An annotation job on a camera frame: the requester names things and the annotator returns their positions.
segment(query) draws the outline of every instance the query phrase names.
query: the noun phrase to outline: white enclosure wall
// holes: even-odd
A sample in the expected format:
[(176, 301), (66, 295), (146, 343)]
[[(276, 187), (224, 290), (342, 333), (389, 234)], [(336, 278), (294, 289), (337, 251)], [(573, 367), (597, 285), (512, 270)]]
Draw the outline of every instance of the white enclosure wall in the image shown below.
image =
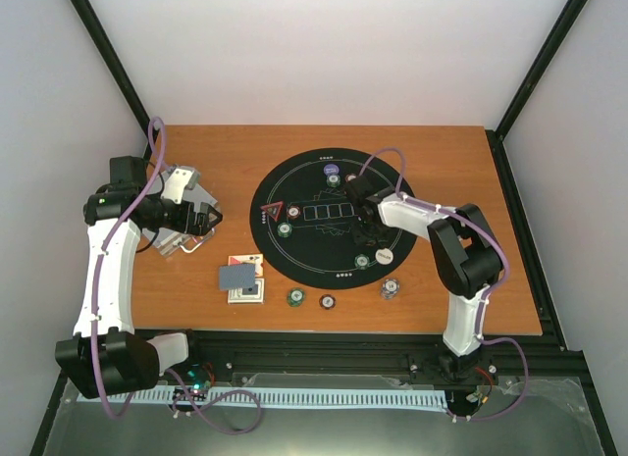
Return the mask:
[(139, 126), (69, 0), (0, 0), (0, 453), (28, 454), (84, 292), (82, 205)]
[(567, 0), (90, 0), (183, 125), (494, 128)]
[(506, 149), (567, 342), (628, 454), (628, 0), (590, 0)]

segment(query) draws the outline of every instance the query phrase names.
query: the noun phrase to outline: black aluminum frame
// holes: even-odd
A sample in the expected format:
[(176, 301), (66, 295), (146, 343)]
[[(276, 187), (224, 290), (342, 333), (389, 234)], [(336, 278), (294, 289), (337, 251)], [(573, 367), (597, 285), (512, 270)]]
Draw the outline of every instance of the black aluminum frame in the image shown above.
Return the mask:
[[(555, 25), (523, 79), (495, 130), (487, 130), (503, 196), (512, 221), (532, 295), (541, 321), (541, 336), (517, 336), (523, 347), (531, 376), (575, 377), (587, 398), (602, 447), (607, 455), (616, 455), (598, 395), (582, 352), (566, 350), (564, 336), (551, 300), (545, 274), (532, 233), (526, 220), (519, 192), (504, 149), (504, 141), (543, 76), (560, 44), (588, 0), (568, 0)], [(133, 88), (89, 0), (71, 0), (87, 32), (120, 87), (141, 129), (148, 129), (149, 117)], [(146, 148), (145, 157), (150, 155)], [(146, 338), (160, 330), (139, 330)], [(439, 335), (293, 333), (293, 332), (197, 332), (202, 359), (213, 363), (217, 379), (236, 380), (256, 373), (373, 374), (396, 377), (413, 383), (429, 383), (436, 388), (456, 390), (465, 385), (444, 381), (426, 366), (426, 359), (443, 347)], [(485, 347), (481, 364), (497, 367), (502, 376), (520, 376), (523, 372), (516, 350), (509, 345)], [(410, 371), (416, 364), (418, 370)], [(60, 375), (53, 391), (31, 455), (43, 454), (66, 383)]]

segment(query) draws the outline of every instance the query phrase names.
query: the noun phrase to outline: poker chip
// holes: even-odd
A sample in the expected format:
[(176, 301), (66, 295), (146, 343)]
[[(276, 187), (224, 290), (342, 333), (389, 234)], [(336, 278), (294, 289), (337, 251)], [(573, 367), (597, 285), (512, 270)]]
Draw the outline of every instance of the poker chip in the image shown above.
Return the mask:
[(277, 226), (277, 234), (279, 237), (290, 237), (292, 226), (288, 223), (281, 223)]
[(323, 173), (327, 176), (329, 175), (337, 175), (340, 173), (340, 169), (338, 167), (338, 165), (336, 164), (327, 164), (324, 168), (323, 168)]
[(380, 248), (377, 252), (375, 252), (375, 260), (380, 265), (389, 265), (393, 262), (393, 252), (389, 248)]
[(303, 291), (303, 289), (299, 287), (291, 289), (290, 292), (288, 293), (287, 301), (290, 307), (298, 307), (301, 304), (303, 304), (304, 300), (305, 300), (305, 291)]
[(340, 176), (339, 175), (329, 175), (327, 177), (327, 185), (331, 188), (335, 188), (340, 186)]
[(369, 257), (360, 254), (355, 257), (355, 261), (353, 263), (355, 264), (355, 268), (357, 268), (358, 270), (366, 270), (367, 268), (369, 268), (370, 261)]
[(323, 309), (334, 309), (334, 306), (336, 306), (336, 298), (331, 294), (323, 294), (319, 304)]
[(400, 284), (397, 279), (388, 278), (384, 279), (384, 283), (382, 284), (382, 290), (380, 294), (384, 299), (393, 299), (398, 293), (400, 289)]
[(290, 206), (288, 208), (288, 218), (296, 219), (301, 215), (301, 210), (298, 206)]

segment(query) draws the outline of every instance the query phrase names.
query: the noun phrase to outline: robotic arm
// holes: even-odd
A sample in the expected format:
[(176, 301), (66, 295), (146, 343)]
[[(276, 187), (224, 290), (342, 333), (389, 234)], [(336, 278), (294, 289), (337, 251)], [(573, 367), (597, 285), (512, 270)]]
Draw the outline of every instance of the robotic arm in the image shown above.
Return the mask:
[[(116, 230), (99, 272), (96, 265), (103, 253), (103, 240), (147, 183), (145, 162), (136, 157), (111, 159), (110, 183), (91, 195), (83, 207), (89, 225), (85, 295), (74, 337), (57, 343), (55, 358), (85, 397), (98, 396), (90, 351), (91, 324), (95, 320), (107, 394), (152, 388), (167, 368), (188, 358), (192, 345), (190, 332), (168, 333), (148, 341), (133, 334), (131, 275), (143, 228), (206, 235), (222, 220), (222, 214), (210, 204), (201, 203), (199, 212), (194, 212), (194, 204), (183, 200), (183, 192), (193, 189), (198, 178), (199, 173), (194, 169), (175, 168), (160, 193), (145, 196)], [(94, 293), (98, 298), (97, 318), (90, 307)]]
[[(495, 284), (502, 269), (495, 249), (475, 230), (452, 216), (430, 210), (427, 203), (415, 200), (393, 188), (377, 192), (365, 176), (344, 186), (347, 198), (358, 213), (353, 226), (357, 243), (389, 246), (392, 228), (414, 233), (432, 245), (441, 282), (449, 292), (447, 327), (443, 341), (456, 356), (471, 354), (480, 346), (484, 321), (483, 295)], [(495, 238), (480, 211), (473, 204), (446, 208)], [(470, 240), (467, 246), (462, 240)]]

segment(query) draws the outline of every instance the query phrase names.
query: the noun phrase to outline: wooden tabletop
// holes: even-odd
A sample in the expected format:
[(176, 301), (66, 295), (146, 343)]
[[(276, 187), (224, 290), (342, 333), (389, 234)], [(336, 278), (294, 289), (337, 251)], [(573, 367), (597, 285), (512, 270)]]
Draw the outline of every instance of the wooden tabletop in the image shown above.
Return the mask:
[[(168, 127), (166, 160), (201, 172), (201, 185), (224, 213), (217, 233), (191, 255), (163, 258), (155, 249), (135, 259), (132, 318), (151, 329), (298, 330), (440, 333), (447, 291), (427, 241), (419, 239), (393, 276), (401, 290), (380, 296), (381, 282), (327, 291), (301, 286), (264, 264), (265, 303), (228, 305), (218, 289), (218, 269), (229, 255), (258, 253), (249, 227), (251, 198), (262, 178), (306, 150), (348, 147), (374, 152), (400, 148), (406, 179), (420, 199), (449, 206), (474, 203), (484, 212), (512, 267), (510, 280), (492, 296), (485, 322), (491, 334), (540, 334), (541, 326), (482, 127)], [(382, 157), (393, 167), (395, 154)], [(301, 286), (306, 300), (289, 307), (288, 291)], [(337, 305), (319, 298), (332, 292)]]

